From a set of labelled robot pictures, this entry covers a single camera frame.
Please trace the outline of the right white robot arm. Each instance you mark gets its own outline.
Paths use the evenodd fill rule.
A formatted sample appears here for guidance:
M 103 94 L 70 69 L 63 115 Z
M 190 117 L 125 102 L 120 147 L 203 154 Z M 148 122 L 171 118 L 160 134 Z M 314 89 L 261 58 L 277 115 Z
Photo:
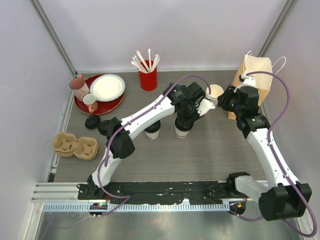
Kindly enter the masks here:
M 254 149 L 267 179 L 267 185 L 254 180 L 247 172 L 229 174 L 226 193 L 233 198 L 244 194 L 258 204 L 267 221 L 299 218 L 310 200 L 312 190 L 300 183 L 278 149 L 267 118 L 259 111 L 259 93 L 253 77 L 246 77 L 237 87 L 229 85 L 218 97 L 218 106 L 235 114 L 237 128 Z

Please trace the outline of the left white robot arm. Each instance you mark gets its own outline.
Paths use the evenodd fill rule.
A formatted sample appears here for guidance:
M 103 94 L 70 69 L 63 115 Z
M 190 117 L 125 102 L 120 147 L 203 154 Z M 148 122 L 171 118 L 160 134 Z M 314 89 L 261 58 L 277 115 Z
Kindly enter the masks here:
M 109 121 L 106 149 L 97 169 L 88 177 L 88 195 L 100 200 L 107 192 L 106 185 L 121 160 L 134 151 L 133 140 L 151 125 L 169 115 L 176 114 L 174 127 L 176 135 L 184 138 L 193 128 L 194 122 L 202 118 L 215 105 L 206 98 L 200 85 L 169 86 L 155 101 L 140 111 L 121 120 Z

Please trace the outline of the white paper cup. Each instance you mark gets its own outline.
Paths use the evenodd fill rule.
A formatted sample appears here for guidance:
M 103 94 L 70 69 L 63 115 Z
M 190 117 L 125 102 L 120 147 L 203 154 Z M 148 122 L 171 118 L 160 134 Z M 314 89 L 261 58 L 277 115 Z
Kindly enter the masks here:
M 188 127 L 182 127 L 182 126 L 178 126 L 175 125 L 175 134 L 178 138 L 185 138 L 188 133 L 191 131 L 191 129 L 193 128 L 193 126 L 188 126 Z
M 150 139 L 150 140 L 155 140 L 158 138 L 159 136 L 159 133 L 160 133 L 160 130 L 158 130 L 157 132 L 155 133 L 147 133 L 145 132 L 146 136 Z

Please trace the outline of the single black lid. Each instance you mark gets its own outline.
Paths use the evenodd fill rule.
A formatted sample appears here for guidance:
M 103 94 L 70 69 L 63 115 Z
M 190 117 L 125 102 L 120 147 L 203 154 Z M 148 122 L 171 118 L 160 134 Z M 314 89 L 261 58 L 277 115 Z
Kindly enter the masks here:
M 93 130 L 99 126 L 101 122 L 101 118 L 98 115 L 90 115 L 86 120 L 85 120 L 85 127 L 89 130 Z

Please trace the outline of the stack of black lids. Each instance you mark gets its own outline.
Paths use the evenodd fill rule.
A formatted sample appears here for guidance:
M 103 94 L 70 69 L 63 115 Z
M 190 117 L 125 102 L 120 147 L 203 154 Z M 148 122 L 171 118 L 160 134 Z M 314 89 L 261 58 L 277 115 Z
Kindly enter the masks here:
M 110 120 L 102 120 L 98 125 L 98 131 L 101 135 L 106 136 L 108 133 Z

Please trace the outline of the stack of paper cups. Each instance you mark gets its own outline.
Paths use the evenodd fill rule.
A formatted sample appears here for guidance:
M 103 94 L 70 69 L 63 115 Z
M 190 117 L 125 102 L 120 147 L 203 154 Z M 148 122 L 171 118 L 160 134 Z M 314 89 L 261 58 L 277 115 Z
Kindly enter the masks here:
M 218 105 L 218 97 L 223 93 L 223 88 L 217 84 L 211 84 L 206 88 L 206 98 L 210 100 L 215 106 Z

